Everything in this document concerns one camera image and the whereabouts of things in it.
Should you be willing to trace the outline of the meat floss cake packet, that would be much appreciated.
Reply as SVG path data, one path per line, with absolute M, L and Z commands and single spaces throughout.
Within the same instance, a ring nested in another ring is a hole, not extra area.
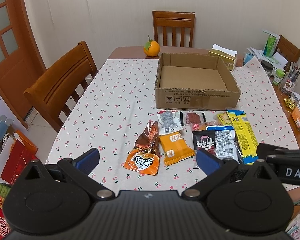
M 204 131 L 206 130 L 207 126 L 214 126 L 217 125 L 217 121 L 213 120 L 213 121 L 209 121 L 209 122 L 201 122 L 201 123 L 197 123 L 197 124 L 192 124 L 191 125 L 191 131 Z

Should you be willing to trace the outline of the brown orange snack bag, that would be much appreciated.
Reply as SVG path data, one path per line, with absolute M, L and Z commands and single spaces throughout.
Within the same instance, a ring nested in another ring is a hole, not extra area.
M 160 164 L 158 122 L 149 121 L 144 131 L 135 141 L 134 148 L 129 152 L 124 168 L 154 176 Z

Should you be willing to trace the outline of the gold tissue box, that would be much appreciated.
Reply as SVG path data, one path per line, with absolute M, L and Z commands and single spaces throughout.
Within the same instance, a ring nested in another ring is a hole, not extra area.
M 209 55 L 220 57 L 230 71 L 233 71 L 236 66 L 237 54 L 237 51 L 223 48 L 217 44 L 214 44 L 209 50 Z

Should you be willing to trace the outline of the orange snack packet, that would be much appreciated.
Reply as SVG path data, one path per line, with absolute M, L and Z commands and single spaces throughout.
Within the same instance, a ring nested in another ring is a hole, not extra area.
M 164 164 L 170 166 L 194 156 L 180 132 L 160 136 L 160 143 L 164 151 Z

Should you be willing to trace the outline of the red meat slice packet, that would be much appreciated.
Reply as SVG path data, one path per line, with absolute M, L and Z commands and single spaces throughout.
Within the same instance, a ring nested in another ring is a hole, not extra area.
M 215 119 L 209 119 L 204 111 L 180 111 L 179 120 L 183 126 L 193 124 L 217 124 L 217 121 Z

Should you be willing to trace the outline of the blue white snack bag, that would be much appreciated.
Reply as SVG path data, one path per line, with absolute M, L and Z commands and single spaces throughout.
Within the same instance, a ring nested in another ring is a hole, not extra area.
M 237 147 L 235 146 L 235 130 L 231 125 L 207 126 L 208 131 L 215 132 L 215 155 L 219 159 L 231 158 L 238 161 Z

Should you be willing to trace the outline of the black red beef snack bag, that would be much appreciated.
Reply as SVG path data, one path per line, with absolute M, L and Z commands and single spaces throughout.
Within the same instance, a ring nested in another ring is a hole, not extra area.
M 212 155 L 216 155 L 215 131 L 193 131 L 192 135 L 195 152 L 197 152 L 200 149 L 203 149 Z

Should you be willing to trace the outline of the cherry print tablecloth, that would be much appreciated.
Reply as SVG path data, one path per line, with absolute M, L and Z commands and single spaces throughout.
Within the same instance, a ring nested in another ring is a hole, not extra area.
M 157 109 L 154 84 L 157 60 L 107 60 L 61 127 L 48 164 L 76 159 L 95 148 L 98 166 L 90 178 L 114 192 L 120 190 L 184 191 L 205 177 L 190 157 L 173 165 L 161 162 L 156 175 L 125 168 L 126 159 L 148 124 L 159 131 L 179 128 L 179 138 L 193 146 L 188 111 Z M 298 148 L 292 128 L 261 64 L 252 59 L 232 72 L 241 96 L 236 109 L 243 111 L 257 142 Z

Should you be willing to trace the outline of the clear grey snack packet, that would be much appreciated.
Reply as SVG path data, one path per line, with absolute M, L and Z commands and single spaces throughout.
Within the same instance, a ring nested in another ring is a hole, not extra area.
M 175 111 L 159 111 L 157 113 L 159 122 L 159 135 L 167 135 L 179 132 L 183 129 Z

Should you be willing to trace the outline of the gold ornament coaster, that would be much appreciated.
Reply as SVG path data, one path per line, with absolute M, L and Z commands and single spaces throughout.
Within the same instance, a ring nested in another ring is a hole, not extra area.
M 295 101 L 291 98 L 284 99 L 285 105 L 288 109 L 294 110 L 296 107 Z

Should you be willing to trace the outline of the red gift bags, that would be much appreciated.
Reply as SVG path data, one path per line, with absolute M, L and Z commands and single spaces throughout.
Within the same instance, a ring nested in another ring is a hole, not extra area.
M 37 151 L 38 147 L 19 130 L 4 143 L 0 155 L 0 239 L 11 231 L 3 214 L 4 201 L 26 165 L 36 159 Z

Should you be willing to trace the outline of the green toasted bun slice pack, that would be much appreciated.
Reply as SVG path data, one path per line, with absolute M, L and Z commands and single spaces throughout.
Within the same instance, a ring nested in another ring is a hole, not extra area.
M 217 114 L 217 118 L 218 118 L 218 122 L 221 125 L 224 125 L 224 126 L 232 125 L 232 122 L 229 119 L 229 116 L 226 112 Z

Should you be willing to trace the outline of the clear jar with pens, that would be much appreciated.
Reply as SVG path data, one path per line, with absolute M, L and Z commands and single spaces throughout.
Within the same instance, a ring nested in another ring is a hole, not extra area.
M 283 80 L 281 81 L 280 90 L 283 94 L 290 95 L 298 81 L 300 75 L 300 67 L 297 63 L 291 62 L 290 69 L 286 72 Z

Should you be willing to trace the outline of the far wooden chair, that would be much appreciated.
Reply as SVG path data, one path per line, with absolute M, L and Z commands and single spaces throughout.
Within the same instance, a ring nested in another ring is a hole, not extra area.
M 158 28 L 162 29 L 163 46 L 168 46 L 167 30 L 172 31 L 171 46 L 177 46 L 177 30 L 180 31 L 180 47 L 185 47 L 186 29 L 189 30 L 189 47 L 193 45 L 195 12 L 152 11 L 154 40 L 159 42 Z

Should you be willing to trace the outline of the long yellow blue snack pack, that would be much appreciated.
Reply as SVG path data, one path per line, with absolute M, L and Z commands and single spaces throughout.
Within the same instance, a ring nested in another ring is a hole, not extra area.
M 243 164 L 250 165 L 257 160 L 258 142 L 244 111 L 227 109 L 226 113 L 235 129 Z

